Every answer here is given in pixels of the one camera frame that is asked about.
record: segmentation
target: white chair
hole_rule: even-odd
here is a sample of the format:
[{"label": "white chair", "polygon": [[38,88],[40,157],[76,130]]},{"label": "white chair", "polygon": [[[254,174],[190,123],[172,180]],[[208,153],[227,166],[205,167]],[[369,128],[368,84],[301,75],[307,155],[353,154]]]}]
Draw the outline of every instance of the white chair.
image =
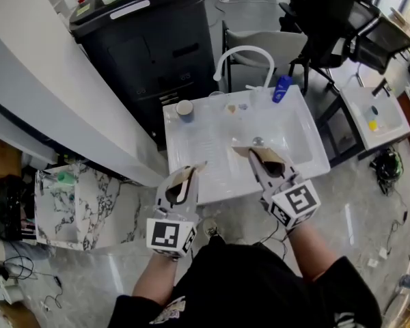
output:
[{"label": "white chair", "polygon": [[[288,33],[286,31],[230,31],[225,23],[223,26],[223,50],[236,46],[257,46],[271,54],[275,62],[275,72],[278,74],[288,73],[292,61],[296,60],[307,43],[307,36],[302,33]],[[232,54],[225,62],[228,68],[228,92],[232,92],[231,65],[242,64],[257,68],[269,68],[267,60],[259,53],[252,51],[240,51]]]}]

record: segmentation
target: black shirt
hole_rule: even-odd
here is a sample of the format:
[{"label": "black shirt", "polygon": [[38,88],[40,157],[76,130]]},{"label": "black shirt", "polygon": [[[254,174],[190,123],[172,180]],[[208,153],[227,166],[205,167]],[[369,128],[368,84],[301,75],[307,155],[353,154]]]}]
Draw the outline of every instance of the black shirt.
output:
[{"label": "black shirt", "polygon": [[203,247],[166,307],[117,298],[109,327],[380,327],[377,301],[353,265],[337,260],[315,282],[264,246]]}]

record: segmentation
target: white sink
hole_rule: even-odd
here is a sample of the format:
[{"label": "white sink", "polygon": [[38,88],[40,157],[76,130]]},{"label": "white sink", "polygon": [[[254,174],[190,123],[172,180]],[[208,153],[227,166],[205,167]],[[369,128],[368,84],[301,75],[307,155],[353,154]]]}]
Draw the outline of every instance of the white sink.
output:
[{"label": "white sink", "polygon": [[[390,97],[387,96],[384,90],[381,90],[377,97],[374,97],[373,90],[373,87],[358,87],[345,89],[341,93],[366,150],[386,144],[410,132],[409,123],[396,97],[393,94]],[[369,129],[368,121],[365,118],[365,112],[371,106],[376,107],[378,111],[376,116],[378,129],[376,131]]]},{"label": "white sink", "polygon": [[[285,151],[304,178],[329,172],[327,155],[299,88],[291,86],[278,104],[268,94],[258,104],[255,96],[260,95],[244,91],[194,100],[191,123],[180,120],[174,105],[163,108],[170,172],[208,161],[199,177],[199,204],[262,190],[248,160],[232,148],[252,146],[255,137],[261,137],[264,146]],[[234,113],[228,106],[235,107]]]}]

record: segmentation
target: white faucet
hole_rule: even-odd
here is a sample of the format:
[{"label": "white faucet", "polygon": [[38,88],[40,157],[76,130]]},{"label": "white faucet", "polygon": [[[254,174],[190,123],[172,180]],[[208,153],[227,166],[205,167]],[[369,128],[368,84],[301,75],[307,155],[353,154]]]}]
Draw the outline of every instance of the white faucet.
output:
[{"label": "white faucet", "polygon": [[[213,76],[213,79],[216,81],[219,81],[221,79],[221,68],[223,66],[223,61],[225,60],[225,58],[227,58],[229,55],[235,53],[235,52],[239,52],[239,51],[255,51],[258,53],[261,53],[262,55],[264,55],[267,60],[269,61],[269,72],[267,73],[267,77],[266,77],[266,81],[264,82],[262,91],[265,91],[268,87],[269,87],[269,83],[271,82],[272,79],[272,75],[273,75],[273,70],[275,69],[275,62],[273,61],[273,58],[271,56],[270,53],[268,53],[266,50],[263,50],[260,47],[256,47],[256,46],[250,46],[250,45],[245,45],[245,46],[236,46],[233,47],[232,49],[229,49],[228,51],[226,51],[219,59],[219,62],[217,62],[217,69],[216,69],[216,73]],[[246,85],[247,89],[253,89],[252,86]]]}]

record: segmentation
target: tiled floor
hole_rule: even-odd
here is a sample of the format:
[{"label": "tiled floor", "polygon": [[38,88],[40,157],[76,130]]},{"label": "tiled floor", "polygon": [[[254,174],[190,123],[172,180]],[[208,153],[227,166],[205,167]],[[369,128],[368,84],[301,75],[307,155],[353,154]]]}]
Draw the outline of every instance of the tiled floor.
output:
[{"label": "tiled floor", "polygon": [[[210,25],[222,15],[214,8],[215,2],[216,0],[206,2]],[[220,3],[219,7],[225,10],[224,18],[233,30],[279,29],[278,18],[282,11],[277,5]],[[210,32],[215,59],[218,59],[221,54],[220,23],[212,27]],[[355,71],[354,68],[354,64],[345,64],[333,71],[339,85],[357,86],[354,79],[349,79]],[[254,68],[235,66],[234,90],[244,89],[245,84],[261,84],[265,77],[263,73]],[[377,83],[376,76],[371,71],[363,70],[363,73],[367,82]],[[330,95],[323,91],[326,82],[314,72],[310,73],[310,84],[306,100],[313,115],[317,116],[331,99]],[[338,128],[338,135],[346,132],[346,125],[340,118]],[[407,205],[409,216],[404,226],[399,227],[393,234],[392,252],[387,260],[380,259],[379,250],[386,247],[391,224],[395,219],[402,220],[405,207],[396,193],[391,197],[381,194],[372,171],[368,169],[370,160],[351,159],[334,168],[326,176],[313,179],[323,205],[312,223],[333,249],[351,259],[374,291],[381,307],[386,304],[399,276],[407,269],[410,271],[410,148],[407,142],[400,143],[397,148],[402,156],[405,172],[396,188]],[[151,206],[143,206],[139,220],[141,227],[150,212]],[[203,216],[216,216],[217,223],[223,228],[223,235],[228,241],[243,238],[247,243],[253,243],[270,234],[276,227],[275,221],[266,215],[261,205],[251,197],[207,206],[201,213]],[[347,215],[351,220],[352,231]],[[280,230],[277,238],[282,237],[283,232]],[[283,247],[276,240],[271,239],[266,244],[282,255]],[[149,255],[143,239],[91,253],[56,249],[51,258],[37,262],[36,266],[38,271],[60,276],[64,285],[64,294],[58,298],[62,310],[58,309],[52,300],[47,302],[51,312],[45,312],[40,304],[46,295],[57,292],[57,287],[50,277],[40,276],[36,281],[22,282],[27,303],[42,327],[106,327],[115,298],[122,293],[131,293]],[[371,258],[380,262],[375,269],[368,266],[368,260]],[[180,261],[178,278],[186,271],[190,261],[190,258]],[[286,262],[298,272],[290,247]]]}]

